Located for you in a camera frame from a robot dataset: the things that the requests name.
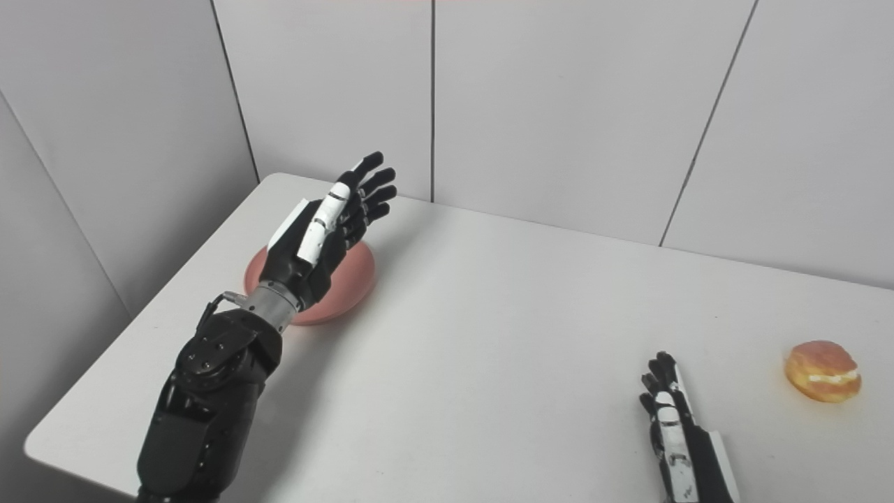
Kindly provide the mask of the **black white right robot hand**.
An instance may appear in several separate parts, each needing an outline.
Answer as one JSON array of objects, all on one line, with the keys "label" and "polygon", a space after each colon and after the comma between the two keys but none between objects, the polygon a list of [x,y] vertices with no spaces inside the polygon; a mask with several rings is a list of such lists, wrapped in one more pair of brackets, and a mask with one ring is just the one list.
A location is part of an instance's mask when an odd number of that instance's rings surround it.
[{"label": "black white right robot hand", "polygon": [[665,502],[740,502],[740,490],[719,432],[700,426],[679,364],[667,351],[649,360],[639,401],[650,420],[650,443]]}]

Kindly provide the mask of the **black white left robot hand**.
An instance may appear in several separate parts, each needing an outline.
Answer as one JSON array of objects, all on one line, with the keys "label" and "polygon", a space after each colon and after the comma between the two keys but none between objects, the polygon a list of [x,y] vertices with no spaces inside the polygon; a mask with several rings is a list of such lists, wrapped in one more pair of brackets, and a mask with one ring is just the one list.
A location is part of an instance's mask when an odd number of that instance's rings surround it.
[{"label": "black white left robot hand", "polygon": [[322,198],[300,201],[268,242],[260,286],[284,291],[295,312],[320,303],[347,252],[390,213],[396,171],[383,163],[383,153],[372,152]]}]

